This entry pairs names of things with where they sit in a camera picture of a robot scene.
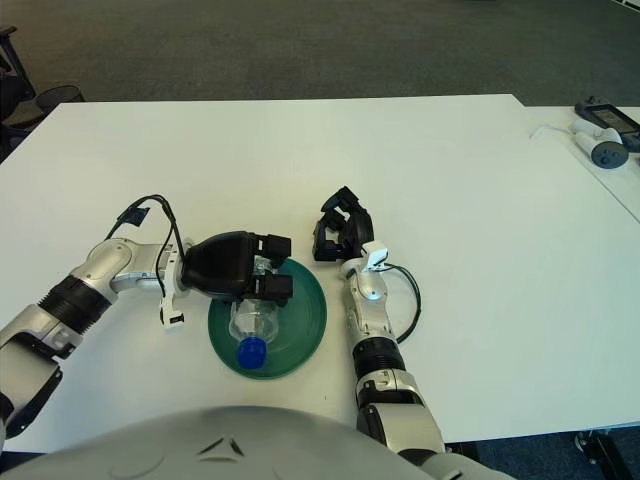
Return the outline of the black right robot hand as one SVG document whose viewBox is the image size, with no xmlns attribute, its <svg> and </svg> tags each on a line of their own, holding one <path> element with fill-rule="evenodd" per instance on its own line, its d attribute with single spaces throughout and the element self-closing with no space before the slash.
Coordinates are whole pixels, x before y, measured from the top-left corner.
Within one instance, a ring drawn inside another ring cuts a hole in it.
<svg viewBox="0 0 640 480">
<path fill-rule="evenodd" d="M 358 197 L 343 186 L 325 201 L 321 212 L 313 232 L 313 258 L 333 262 L 361 257 L 362 246 L 374 240 L 374 229 Z"/>
</svg>

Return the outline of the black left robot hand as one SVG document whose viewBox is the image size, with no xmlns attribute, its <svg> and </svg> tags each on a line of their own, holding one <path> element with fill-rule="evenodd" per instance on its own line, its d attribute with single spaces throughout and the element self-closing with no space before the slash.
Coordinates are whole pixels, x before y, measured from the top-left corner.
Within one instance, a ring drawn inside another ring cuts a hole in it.
<svg viewBox="0 0 640 480">
<path fill-rule="evenodd" d="M 279 268 L 291 255 L 291 239 L 233 231 L 214 235 L 186 251 L 181 284 L 215 300 L 264 300 L 284 306 L 293 278 Z"/>
</svg>

